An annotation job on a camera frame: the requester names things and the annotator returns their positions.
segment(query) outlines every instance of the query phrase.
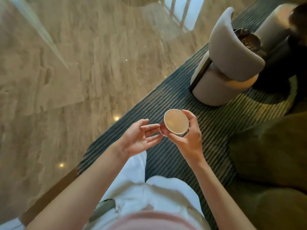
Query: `forearm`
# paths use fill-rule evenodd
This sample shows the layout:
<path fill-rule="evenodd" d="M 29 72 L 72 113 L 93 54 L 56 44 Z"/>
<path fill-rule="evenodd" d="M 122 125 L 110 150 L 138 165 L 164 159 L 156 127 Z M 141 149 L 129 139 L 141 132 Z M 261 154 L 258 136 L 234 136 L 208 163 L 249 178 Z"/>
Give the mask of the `forearm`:
<path fill-rule="evenodd" d="M 205 160 L 192 169 L 220 230 L 255 230 Z"/>
<path fill-rule="evenodd" d="M 82 229 L 127 159 L 114 144 L 111 145 L 27 229 Z"/>

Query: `chair backrest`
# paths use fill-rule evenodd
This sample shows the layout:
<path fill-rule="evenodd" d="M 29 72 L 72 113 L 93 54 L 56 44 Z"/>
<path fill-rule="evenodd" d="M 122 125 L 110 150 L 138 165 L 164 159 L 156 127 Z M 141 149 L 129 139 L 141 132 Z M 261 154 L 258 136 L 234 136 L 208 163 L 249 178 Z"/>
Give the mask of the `chair backrest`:
<path fill-rule="evenodd" d="M 246 81 L 257 75 L 265 61 L 247 49 L 232 29 L 234 9 L 228 7 L 214 26 L 209 39 L 209 56 L 218 69 L 236 81 Z"/>

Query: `white pants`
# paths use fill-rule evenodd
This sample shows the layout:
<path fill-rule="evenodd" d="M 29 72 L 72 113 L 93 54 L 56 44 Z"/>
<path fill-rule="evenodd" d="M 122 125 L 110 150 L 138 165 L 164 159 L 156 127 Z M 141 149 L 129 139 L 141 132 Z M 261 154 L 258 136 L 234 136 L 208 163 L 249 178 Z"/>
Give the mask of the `white pants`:
<path fill-rule="evenodd" d="M 199 198 L 185 182 L 161 176 L 151 177 L 145 182 L 146 158 L 144 151 L 127 161 L 101 199 L 114 199 L 116 207 L 86 224 L 84 229 L 106 229 L 120 216 L 153 210 L 178 214 L 197 229 L 209 230 Z"/>

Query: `small round container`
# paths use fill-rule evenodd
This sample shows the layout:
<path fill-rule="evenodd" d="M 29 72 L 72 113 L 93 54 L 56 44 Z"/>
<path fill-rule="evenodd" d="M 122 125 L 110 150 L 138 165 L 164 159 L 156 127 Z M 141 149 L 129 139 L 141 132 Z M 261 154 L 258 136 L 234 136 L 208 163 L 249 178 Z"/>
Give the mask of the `small round container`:
<path fill-rule="evenodd" d="M 162 123 L 160 124 L 160 132 L 167 137 L 170 131 L 178 136 L 183 136 L 189 129 L 188 117 L 178 109 L 170 109 L 164 114 Z"/>

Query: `right hand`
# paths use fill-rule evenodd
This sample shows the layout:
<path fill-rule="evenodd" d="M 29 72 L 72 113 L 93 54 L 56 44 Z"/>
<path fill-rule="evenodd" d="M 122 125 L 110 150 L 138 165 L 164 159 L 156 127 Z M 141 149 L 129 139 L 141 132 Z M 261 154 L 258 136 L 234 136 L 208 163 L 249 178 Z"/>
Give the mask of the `right hand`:
<path fill-rule="evenodd" d="M 167 137 L 177 145 L 183 158 L 190 167 L 206 162 L 201 144 L 201 131 L 197 123 L 197 117 L 188 110 L 182 110 L 190 121 L 189 132 L 185 137 L 179 137 L 171 132 Z"/>

